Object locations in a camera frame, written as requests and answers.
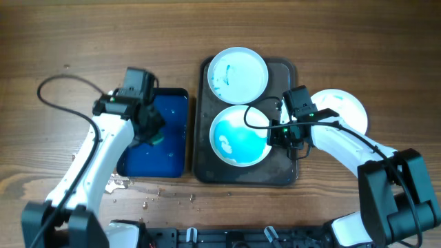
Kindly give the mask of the white plate teal puddle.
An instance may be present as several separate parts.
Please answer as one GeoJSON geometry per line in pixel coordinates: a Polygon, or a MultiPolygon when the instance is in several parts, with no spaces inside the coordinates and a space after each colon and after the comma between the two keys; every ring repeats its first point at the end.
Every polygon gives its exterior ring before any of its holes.
{"type": "Polygon", "coordinates": [[[235,167],[261,162],[271,151],[267,144],[269,119],[254,107],[233,105],[222,110],[212,121],[209,142],[214,153],[235,167]]]}

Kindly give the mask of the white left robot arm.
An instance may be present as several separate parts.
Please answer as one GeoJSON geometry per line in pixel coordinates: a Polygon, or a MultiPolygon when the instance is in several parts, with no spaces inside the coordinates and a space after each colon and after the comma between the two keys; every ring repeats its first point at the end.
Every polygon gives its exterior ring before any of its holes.
{"type": "Polygon", "coordinates": [[[90,132],[61,182],[42,204],[28,203],[21,224],[26,247],[142,247],[145,225],[97,219],[105,187],[124,151],[160,141],[165,121],[151,92],[119,90],[93,107],[90,132]]]}

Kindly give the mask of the white plate aside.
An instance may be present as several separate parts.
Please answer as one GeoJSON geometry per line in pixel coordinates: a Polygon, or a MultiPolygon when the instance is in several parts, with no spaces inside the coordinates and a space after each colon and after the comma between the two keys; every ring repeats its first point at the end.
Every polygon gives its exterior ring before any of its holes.
{"type": "Polygon", "coordinates": [[[311,97],[318,110],[330,108],[339,113],[345,122],[360,132],[367,133],[368,116],[362,103],[352,94],[337,89],[321,90],[311,97]]]}

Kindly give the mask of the white plate blue smears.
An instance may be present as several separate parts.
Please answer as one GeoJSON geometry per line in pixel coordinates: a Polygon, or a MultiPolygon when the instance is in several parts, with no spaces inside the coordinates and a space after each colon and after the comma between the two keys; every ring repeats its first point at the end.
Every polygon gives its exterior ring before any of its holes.
{"type": "Polygon", "coordinates": [[[255,51],[232,47],[219,52],[207,69],[207,83],[213,94],[232,105],[258,99],[269,82],[266,62],[255,51]]]}

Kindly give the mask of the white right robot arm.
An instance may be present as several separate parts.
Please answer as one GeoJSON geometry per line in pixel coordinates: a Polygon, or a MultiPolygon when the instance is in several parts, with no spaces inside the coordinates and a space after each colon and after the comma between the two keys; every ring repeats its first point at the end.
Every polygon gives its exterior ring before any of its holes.
{"type": "Polygon", "coordinates": [[[440,205],[422,155],[381,145],[350,127],[339,114],[325,109],[296,121],[267,127],[269,145],[295,148],[307,143],[350,170],[358,180],[360,209],[331,221],[339,247],[393,243],[407,246],[424,231],[440,226],[440,205]]]}

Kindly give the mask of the green sponge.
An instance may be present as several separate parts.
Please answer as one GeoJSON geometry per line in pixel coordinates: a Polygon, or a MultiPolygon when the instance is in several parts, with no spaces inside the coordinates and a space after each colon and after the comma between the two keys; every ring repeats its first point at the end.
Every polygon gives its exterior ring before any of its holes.
{"type": "Polygon", "coordinates": [[[150,145],[152,145],[152,146],[158,145],[159,143],[161,143],[163,141],[163,139],[164,139],[164,135],[162,133],[155,134],[150,139],[150,145]]]}

